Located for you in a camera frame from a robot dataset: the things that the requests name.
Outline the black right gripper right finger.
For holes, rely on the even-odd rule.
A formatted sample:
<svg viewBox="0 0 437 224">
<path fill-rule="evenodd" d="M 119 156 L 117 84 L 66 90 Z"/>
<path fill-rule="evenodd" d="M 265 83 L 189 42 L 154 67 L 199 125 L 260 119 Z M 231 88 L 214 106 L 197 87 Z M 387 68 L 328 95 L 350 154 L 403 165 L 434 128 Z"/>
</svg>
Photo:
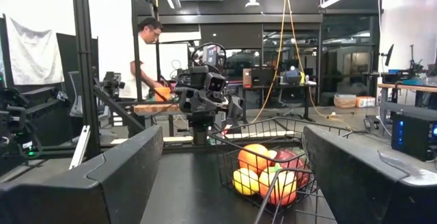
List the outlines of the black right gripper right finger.
<svg viewBox="0 0 437 224">
<path fill-rule="evenodd" d="M 406 172 L 375 149 L 317 126 L 305 126 L 303 149 L 338 223 L 385 223 L 395 184 Z"/>
</svg>

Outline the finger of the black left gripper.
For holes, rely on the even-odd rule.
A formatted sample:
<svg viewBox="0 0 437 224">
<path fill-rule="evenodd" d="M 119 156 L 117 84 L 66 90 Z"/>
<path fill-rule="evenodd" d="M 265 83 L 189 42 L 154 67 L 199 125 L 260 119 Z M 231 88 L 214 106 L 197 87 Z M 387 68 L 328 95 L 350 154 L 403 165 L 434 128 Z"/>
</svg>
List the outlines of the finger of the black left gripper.
<svg viewBox="0 0 437 224">
<path fill-rule="evenodd" d="M 229 106 L 227 117 L 230 119 L 238 119 L 243 114 L 242 105 L 244 104 L 244 100 L 236 95 L 230 94 L 228 97 Z"/>
<path fill-rule="evenodd" d="M 177 87 L 175 89 L 175 94 L 178 96 L 178 106 L 181 112 L 190 113 L 191 107 L 189 99 L 187 98 L 189 88 L 187 87 Z"/>
</svg>

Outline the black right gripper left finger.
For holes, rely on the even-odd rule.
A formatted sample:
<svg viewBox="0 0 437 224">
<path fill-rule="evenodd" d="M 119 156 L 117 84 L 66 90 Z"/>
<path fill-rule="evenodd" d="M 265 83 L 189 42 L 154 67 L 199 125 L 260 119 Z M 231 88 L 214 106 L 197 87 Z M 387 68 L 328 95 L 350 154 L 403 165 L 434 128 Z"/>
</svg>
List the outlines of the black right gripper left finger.
<svg viewBox="0 0 437 224">
<path fill-rule="evenodd" d="M 152 126 L 49 180 L 46 222 L 140 223 L 162 151 L 163 130 Z"/>
</svg>

